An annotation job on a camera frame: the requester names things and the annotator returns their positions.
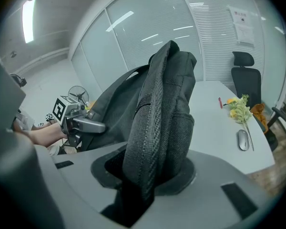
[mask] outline office chair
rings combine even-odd
[[[237,97],[241,98],[243,94],[248,94],[249,99],[247,106],[251,109],[254,105],[262,103],[261,73],[257,69],[245,68],[245,66],[254,65],[254,59],[251,54],[247,52],[232,53],[234,55],[234,65],[239,66],[231,69]],[[275,107],[272,107],[271,109],[275,112],[275,115],[267,124],[269,130],[266,132],[265,136],[270,145],[271,151],[274,151],[278,146],[278,141],[276,135],[270,130],[270,127],[279,117],[286,121],[286,115]]]

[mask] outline ceiling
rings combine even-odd
[[[34,41],[25,43],[22,5],[18,0],[0,27],[0,58],[9,73],[53,51],[69,47],[81,17],[93,0],[36,0],[33,15]]]

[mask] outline black rectangular strip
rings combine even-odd
[[[74,165],[74,163],[71,162],[70,160],[63,161],[63,162],[55,164],[57,169],[61,169],[61,168],[64,168],[64,167],[67,167],[67,166],[71,166],[71,165]]]
[[[225,184],[221,188],[242,219],[247,218],[257,210],[257,206],[236,183]]]

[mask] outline flower stem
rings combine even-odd
[[[252,142],[252,137],[251,137],[251,134],[250,134],[250,131],[249,131],[249,127],[248,127],[248,124],[247,124],[247,121],[244,121],[244,124],[247,128],[247,132],[249,133],[249,137],[250,137],[250,141],[252,143],[252,150],[254,151],[254,146],[253,146],[253,142]]]

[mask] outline desk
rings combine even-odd
[[[229,117],[229,106],[220,108],[219,97],[225,104],[235,94],[219,81],[196,82],[189,103],[195,120],[190,149],[221,158],[244,174],[274,165],[269,144],[253,117],[248,127],[254,151],[251,143],[249,150],[239,149],[236,133],[245,127]]]

